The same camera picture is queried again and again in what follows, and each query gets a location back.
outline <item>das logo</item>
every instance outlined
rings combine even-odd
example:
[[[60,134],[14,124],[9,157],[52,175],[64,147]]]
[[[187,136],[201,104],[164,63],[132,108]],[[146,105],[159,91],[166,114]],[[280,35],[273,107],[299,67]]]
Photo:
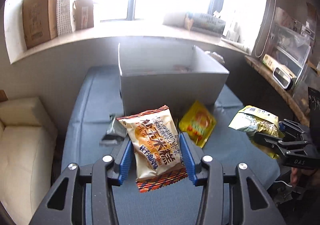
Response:
[[[304,162],[305,162],[305,161],[298,160],[298,159],[296,159],[296,160],[294,161],[295,164],[301,164],[301,165],[304,165]]]

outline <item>fried corn cake bag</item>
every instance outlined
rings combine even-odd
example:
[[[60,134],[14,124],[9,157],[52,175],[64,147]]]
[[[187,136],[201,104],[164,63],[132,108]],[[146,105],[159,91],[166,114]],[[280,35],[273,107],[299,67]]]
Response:
[[[137,185],[146,192],[187,177],[179,135],[169,108],[118,118],[127,129],[137,163]]]

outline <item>white cable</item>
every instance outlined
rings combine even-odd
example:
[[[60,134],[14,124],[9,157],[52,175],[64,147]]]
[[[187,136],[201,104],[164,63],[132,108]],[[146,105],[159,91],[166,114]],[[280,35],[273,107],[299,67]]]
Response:
[[[283,182],[286,186],[292,187],[292,185],[289,185],[289,184],[287,184],[287,183],[284,182],[284,181],[274,181],[274,182]]]

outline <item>human hand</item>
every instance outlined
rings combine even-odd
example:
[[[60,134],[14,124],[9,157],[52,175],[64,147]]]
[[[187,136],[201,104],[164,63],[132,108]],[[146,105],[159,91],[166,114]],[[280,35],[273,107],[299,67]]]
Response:
[[[291,185],[293,187],[296,187],[297,184],[299,183],[300,176],[302,174],[307,175],[307,176],[312,176],[312,181],[311,185],[313,186],[320,186],[320,169],[315,169],[315,170],[305,170],[305,169],[298,169],[298,168],[291,168]]]

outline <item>blue mat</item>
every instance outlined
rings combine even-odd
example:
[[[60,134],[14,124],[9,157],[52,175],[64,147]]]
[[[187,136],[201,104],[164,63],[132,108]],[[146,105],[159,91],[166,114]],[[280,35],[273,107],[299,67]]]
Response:
[[[94,163],[110,154],[112,148],[99,147],[106,131],[109,113],[123,113],[119,73],[116,67],[92,68],[84,81],[72,114],[65,142],[62,170],[71,162]],[[213,110],[217,125],[203,148],[205,154],[222,165],[236,167],[247,163],[261,183],[268,188],[279,176],[276,160],[254,147],[245,133],[228,127],[243,108],[241,101],[224,86]],[[113,187],[120,225],[193,225],[198,215],[202,187],[194,187],[186,178],[175,184],[148,193],[139,193],[135,183],[135,161],[128,179],[121,187]],[[92,224],[91,185],[86,189],[87,224]],[[228,223],[229,191],[224,187],[224,224]]]

